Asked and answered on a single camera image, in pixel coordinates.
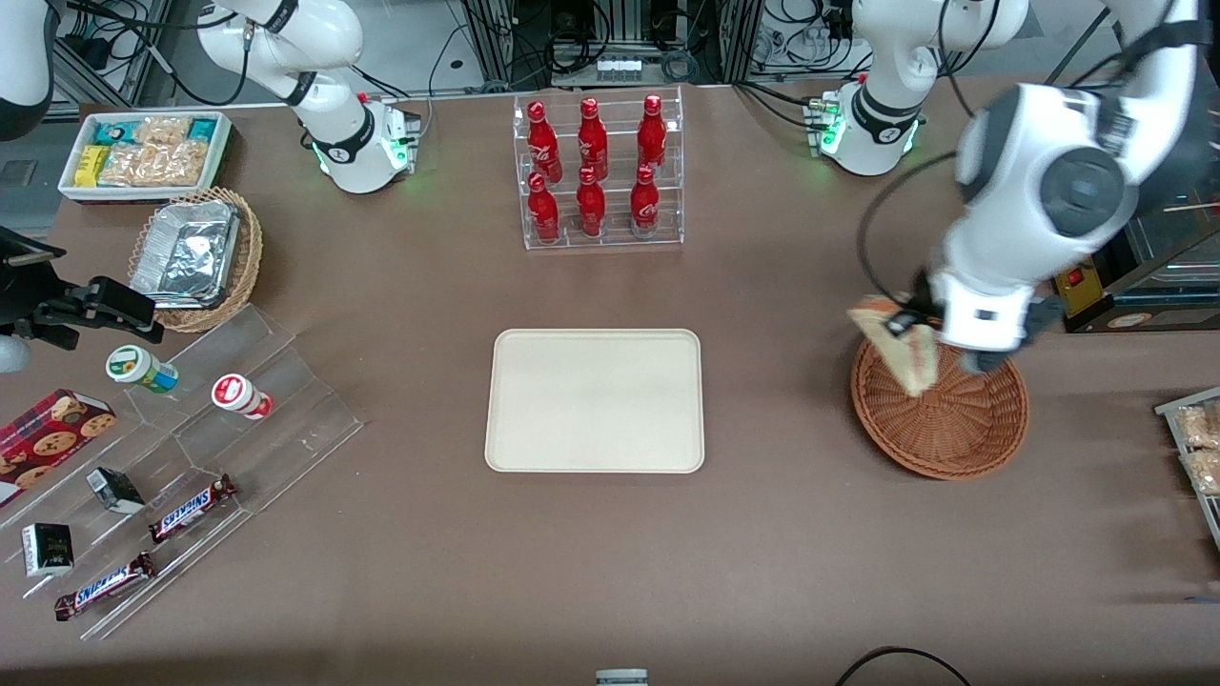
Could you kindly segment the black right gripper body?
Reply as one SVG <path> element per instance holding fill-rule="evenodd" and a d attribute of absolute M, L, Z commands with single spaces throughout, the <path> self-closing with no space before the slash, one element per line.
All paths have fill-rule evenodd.
<path fill-rule="evenodd" d="M 1 229 L 1 326 L 13 330 L 21 320 L 34 320 L 39 309 L 51 304 L 63 325 L 83 325 L 83 305 L 71 295 L 74 284 L 65 282 L 52 261 L 67 251 L 27 238 L 12 229 Z"/>

